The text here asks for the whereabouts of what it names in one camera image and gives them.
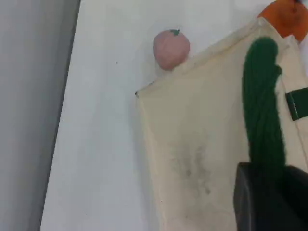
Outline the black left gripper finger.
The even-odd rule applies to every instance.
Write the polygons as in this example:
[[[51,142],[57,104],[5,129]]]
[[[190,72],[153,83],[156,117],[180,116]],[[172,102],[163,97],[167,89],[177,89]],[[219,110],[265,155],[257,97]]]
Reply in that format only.
[[[295,166],[283,170],[281,195],[286,204],[279,220],[278,231],[308,229],[308,174]]]
[[[280,193],[260,177],[251,163],[236,170],[233,208],[238,231],[286,231],[289,208]]]

